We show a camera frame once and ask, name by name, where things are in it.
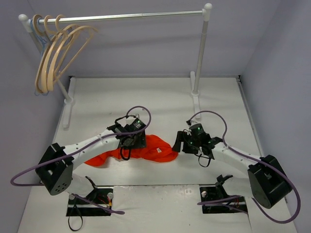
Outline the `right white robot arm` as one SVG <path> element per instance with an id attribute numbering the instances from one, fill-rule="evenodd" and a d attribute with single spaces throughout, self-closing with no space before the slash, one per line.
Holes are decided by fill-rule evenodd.
<path id="1" fill-rule="evenodd" d="M 224 162 L 246 175 L 245 178 L 219 175 L 215 194 L 221 200 L 231 196 L 250 197 L 270 209 L 292 191 L 284 178 L 284 170 L 274 156 L 249 155 L 244 158 L 225 146 L 221 138 L 211 137 L 200 123 L 191 125 L 188 130 L 178 131 L 172 150 Z"/>

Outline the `orange t shirt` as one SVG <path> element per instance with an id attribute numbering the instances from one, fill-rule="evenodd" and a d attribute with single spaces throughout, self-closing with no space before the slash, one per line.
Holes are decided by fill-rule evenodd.
<path id="1" fill-rule="evenodd" d="M 92 167 L 103 166 L 107 158 L 113 157 L 117 160 L 127 159 L 144 159 L 157 163 L 171 162 L 178 157 L 178 153 L 172 151 L 170 144 L 156 135 L 146 135 L 146 147 L 142 149 L 129 150 L 116 149 L 97 155 L 96 157 L 85 162 Z"/>

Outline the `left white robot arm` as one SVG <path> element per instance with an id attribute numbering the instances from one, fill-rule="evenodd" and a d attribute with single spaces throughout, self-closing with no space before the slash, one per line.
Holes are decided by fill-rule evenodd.
<path id="1" fill-rule="evenodd" d="M 80 143 L 68 146 L 54 143 L 47 148 L 39 163 L 53 162 L 36 168 L 35 172 L 50 195 L 68 192 L 79 195 L 87 204 L 93 203 L 97 198 L 97 186 L 91 178 L 79 176 L 73 171 L 105 152 L 146 147 L 145 127 L 142 120 L 130 116 L 129 124 L 122 126 L 115 122 L 104 132 Z"/>

